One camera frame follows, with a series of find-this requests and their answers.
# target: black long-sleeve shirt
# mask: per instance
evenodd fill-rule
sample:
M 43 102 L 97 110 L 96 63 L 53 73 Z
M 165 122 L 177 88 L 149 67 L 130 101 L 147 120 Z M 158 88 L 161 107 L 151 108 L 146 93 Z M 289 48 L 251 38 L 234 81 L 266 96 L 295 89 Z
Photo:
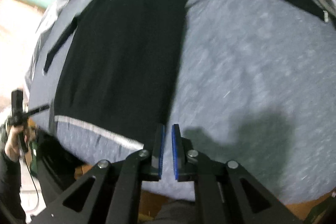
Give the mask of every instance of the black long-sleeve shirt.
M 4 150 L 0 151 L 0 200 L 17 220 L 26 223 L 26 214 L 21 207 L 20 162 L 11 161 Z M 5 223 L 0 216 L 0 223 Z
M 286 0 L 323 18 L 312 0 Z M 179 71 L 186 0 L 92 0 L 49 51 L 47 73 L 77 28 L 58 82 L 56 119 L 104 128 L 151 145 L 165 124 Z

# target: black jacket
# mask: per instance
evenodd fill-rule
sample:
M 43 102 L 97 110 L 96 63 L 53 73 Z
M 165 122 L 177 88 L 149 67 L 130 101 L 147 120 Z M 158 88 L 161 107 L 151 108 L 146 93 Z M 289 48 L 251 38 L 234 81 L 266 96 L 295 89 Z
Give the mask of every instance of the black jacket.
M 21 207 L 20 162 L 12 162 L 4 150 L 0 151 L 0 200 L 17 220 L 26 223 L 26 214 Z M 0 214 L 0 223 L 6 223 Z

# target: black cable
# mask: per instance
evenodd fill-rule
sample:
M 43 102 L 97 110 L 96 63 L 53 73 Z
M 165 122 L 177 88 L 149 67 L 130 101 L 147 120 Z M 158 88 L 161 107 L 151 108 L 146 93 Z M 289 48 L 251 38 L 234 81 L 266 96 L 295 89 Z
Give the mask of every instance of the black cable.
M 28 163 L 27 163 L 26 159 L 25 159 L 25 163 L 26 163 L 26 166 L 27 166 L 29 175 L 30 175 L 31 180 L 32 180 L 32 182 L 33 182 L 33 184 L 34 184 L 34 187 L 35 187 L 35 190 L 36 190 L 36 194 L 37 194 L 37 204 L 36 204 L 35 208 L 32 209 L 32 210 L 25 211 L 25 213 L 29 214 L 29 213 L 33 213 L 33 212 L 34 212 L 35 210 L 37 210 L 37 208 L 39 207 L 39 205 L 40 205 L 40 197 L 39 197 L 39 193 L 38 193 L 38 191 L 37 191 L 37 188 L 36 188 L 36 185 L 35 185 L 33 176 L 32 176 L 32 174 L 30 173 L 30 170 L 29 170 Z

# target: floor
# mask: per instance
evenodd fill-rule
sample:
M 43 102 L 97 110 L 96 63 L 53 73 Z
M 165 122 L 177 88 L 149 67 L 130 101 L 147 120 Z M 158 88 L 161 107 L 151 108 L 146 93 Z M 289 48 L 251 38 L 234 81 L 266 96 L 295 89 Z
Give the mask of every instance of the floor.
M 11 91 L 23 88 L 24 75 L 29 67 L 36 42 L 33 35 L 43 13 L 32 6 L 16 0 L 0 0 L 0 122 L 10 113 Z M 37 194 L 26 164 L 21 162 L 21 205 L 26 211 L 27 223 L 30 215 L 45 208 L 40 184 L 34 180 Z

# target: white stripe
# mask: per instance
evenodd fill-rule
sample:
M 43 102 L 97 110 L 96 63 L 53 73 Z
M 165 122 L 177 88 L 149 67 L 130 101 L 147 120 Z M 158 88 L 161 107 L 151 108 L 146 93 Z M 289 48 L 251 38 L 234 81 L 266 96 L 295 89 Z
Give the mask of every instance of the white stripe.
M 55 122 L 67 122 L 70 123 L 74 126 L 81 127 L 83 129 L 90 130 L 96 134 L 99 134 L 105 138 L 108 138 L 112 141 L 115 141 L 116 143 L 122 145 L 125 148 L 132 149 L 132 150 L 141 150 L 143 149 L 143 144 L 136 141 L 132 140 L 129 138 L 126 138 L 122 135 L 119 135 L 117 133 L 114 133 L 112 131 L 108 131 L 104 128 L 95 126 L 94 124 L 88 123 L 88 122 L 83 122 L 81 120 L 77 120 L 68 116 L 62 116 L 62 115 L 57 115 L 55 116 Z

